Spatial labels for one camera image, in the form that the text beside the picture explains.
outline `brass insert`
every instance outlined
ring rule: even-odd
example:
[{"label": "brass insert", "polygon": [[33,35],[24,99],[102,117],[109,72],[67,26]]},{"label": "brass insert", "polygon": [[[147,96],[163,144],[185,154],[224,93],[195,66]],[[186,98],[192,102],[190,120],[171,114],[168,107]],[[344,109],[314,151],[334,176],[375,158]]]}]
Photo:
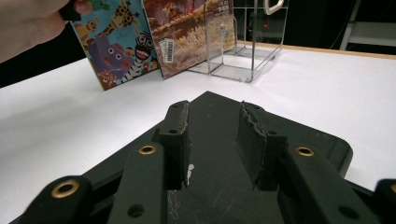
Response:
[{"label": "brass insert", "polygon": [[297,147],[294,150],[302,156],[313,156],[315,154],[314,151],[308,147]]},{"label": "brass insert", "polygon": [[52,197],[61,199],[72,195],[78,190],[79,183],[76,180],[66,180],[57,185],[51,192]]},{"label": "brass insert", "polygon": [[155,146],[143,146],[139,148],[139,153],[142,155],[150,155],[157,150]]},{"label": "brass insert", "polygon": [[396,193],[396,184],[390,186],[390,188],[393,190],[393,193]]}]

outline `children's book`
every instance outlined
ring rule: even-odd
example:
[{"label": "children's book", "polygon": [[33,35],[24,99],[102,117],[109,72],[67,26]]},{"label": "children's book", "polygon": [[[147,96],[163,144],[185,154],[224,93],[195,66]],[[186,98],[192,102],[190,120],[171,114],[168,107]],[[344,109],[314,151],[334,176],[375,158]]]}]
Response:
[{"label": "children's book", "polygon": [[233,0],[143,0],[143,5],[164,78],[234,45]]},{"label": "children's book", "polygon": [[157,69],[140,0],[91,0],[93,12],[73,28],[104,90]]}]

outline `cartoon zebra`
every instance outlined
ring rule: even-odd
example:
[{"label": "cartoon zebra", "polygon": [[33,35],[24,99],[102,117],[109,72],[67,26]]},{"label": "cartoon zebra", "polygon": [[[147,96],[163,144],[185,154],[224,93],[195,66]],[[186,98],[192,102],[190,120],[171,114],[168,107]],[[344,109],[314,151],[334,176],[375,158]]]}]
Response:
[{"label": "cartoon zebra", "polygon": [[132,64],[129,71],[123,76],[121,83],[131,80],[139,76],[143,70],[143,61],[151,56],[151,51],[154,49],[151,35],[147,32],[141,32],[136,40],[136,47],[134,47],[134,64]]}]

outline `hand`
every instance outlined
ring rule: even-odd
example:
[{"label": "hand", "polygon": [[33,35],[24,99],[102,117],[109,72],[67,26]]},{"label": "hand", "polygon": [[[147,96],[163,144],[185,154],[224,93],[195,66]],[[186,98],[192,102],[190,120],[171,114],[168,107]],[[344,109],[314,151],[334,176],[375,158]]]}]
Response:
[{"label": "hand", "polygon": [[[66,22],[59,9],[69,0],[0,0],[0,63],[59,35]],[[74,0],[81,15],[92,11],[90,0]]]}]

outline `black mount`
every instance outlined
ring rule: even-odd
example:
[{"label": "black mount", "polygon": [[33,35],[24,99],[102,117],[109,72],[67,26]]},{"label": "black mount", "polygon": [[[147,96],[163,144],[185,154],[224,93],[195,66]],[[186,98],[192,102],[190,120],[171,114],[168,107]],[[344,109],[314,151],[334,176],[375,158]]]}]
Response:
[{"label": "black mount", "polygon": [[351,159],[336,136],[206,92],[12,223],[396,223],[396,180],[349,183]]}]

